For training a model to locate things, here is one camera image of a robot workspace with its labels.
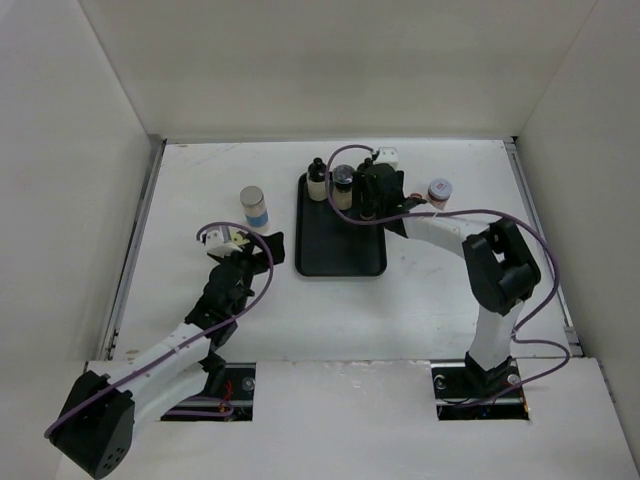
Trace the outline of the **black cap brown spice bottle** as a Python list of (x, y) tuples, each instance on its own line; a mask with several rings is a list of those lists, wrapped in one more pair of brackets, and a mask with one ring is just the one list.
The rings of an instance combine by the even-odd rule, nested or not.
[(364, 161), (358, 165), (356, 171), (360, 173), (366, 172), (373, 165), (374, 165), (374, 160), (372, 158), (365, 158)]

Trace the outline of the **small black cap spice jar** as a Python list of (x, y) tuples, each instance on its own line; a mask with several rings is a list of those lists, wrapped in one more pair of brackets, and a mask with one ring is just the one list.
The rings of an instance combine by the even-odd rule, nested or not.
[(375, 208), (370, 203), (363, 203), (359, 211), (360, 218), (364, 221), (371, 221), (375, 218)]

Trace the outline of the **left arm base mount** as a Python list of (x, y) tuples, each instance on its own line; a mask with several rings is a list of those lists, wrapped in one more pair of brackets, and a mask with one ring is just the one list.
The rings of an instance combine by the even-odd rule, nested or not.
[(227, 363), (210, 373), (204, 389), (161, 417), (163, 422), (250, 422), (257, 364)]

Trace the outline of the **black cap white powder bottle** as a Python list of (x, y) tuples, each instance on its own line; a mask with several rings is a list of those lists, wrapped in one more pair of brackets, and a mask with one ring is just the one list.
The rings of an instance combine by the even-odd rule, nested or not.
[(313, 159), (307, 168), (306, 183), (309, 198), (315, 202), (323, 202), (327, 199), (326, 164), (320, 157)]

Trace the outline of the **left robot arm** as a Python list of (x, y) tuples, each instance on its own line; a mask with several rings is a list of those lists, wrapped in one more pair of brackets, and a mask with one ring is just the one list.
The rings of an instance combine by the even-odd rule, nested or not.
[(104, 374), (87, 370), (74, 382), (45, 438), (93, 479), (113, 473), (134, 437), (181, 401), (214, 398), (224, 387), (226, 362), (217, 351), (238, 320), (263, 298), (256, 276), (274, 275), (285, 259), (284, 235), (247, 232), (245, 244), (218, 247), (201, 296), (176, 329), (125, 365)]

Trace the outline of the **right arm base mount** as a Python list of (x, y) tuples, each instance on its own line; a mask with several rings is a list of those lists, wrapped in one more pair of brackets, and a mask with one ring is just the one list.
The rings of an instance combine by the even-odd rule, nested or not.
[(431, 376), (440, 421), (530, 419), (520, 371), (511, 357), (488, 372), (469, 355), (460, 362), (434, 362)]

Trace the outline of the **grey grinder cap salt jar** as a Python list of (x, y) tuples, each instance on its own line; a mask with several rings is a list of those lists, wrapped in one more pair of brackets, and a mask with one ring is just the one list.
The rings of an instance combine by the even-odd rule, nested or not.
[(355, 169), (346, 164), (338, 165), (332, 171), (332, 199), (340, 211), (346, 211), (352, 207), (354, 173)]

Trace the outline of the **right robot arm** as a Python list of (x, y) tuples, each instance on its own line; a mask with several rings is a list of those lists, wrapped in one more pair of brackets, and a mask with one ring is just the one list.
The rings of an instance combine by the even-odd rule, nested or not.
[(513, 373), (511, 334), (540, 269), (514, 221), (501, 218), (474, 232), (461, 218), (438, 216), (453, 192), (448, 180), (431, 181), (424, 196), (406, 196), (403, 183), (402, 171), (368, 158), (354, 174), (353, 207), (364, 221), (380, 220), (388, 231), (464, 260), (479, 313), (463, 380), (474, 398), (491, 396)]

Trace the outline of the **silver cap blue label jar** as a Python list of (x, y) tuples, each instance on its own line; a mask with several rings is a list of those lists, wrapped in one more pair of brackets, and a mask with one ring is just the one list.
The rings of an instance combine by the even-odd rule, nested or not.
[(266, 231), (269, 215), (263, 191), (257, 186), (246, 186), (240, 191), (239, 198), (248, 226), (255, 231)]

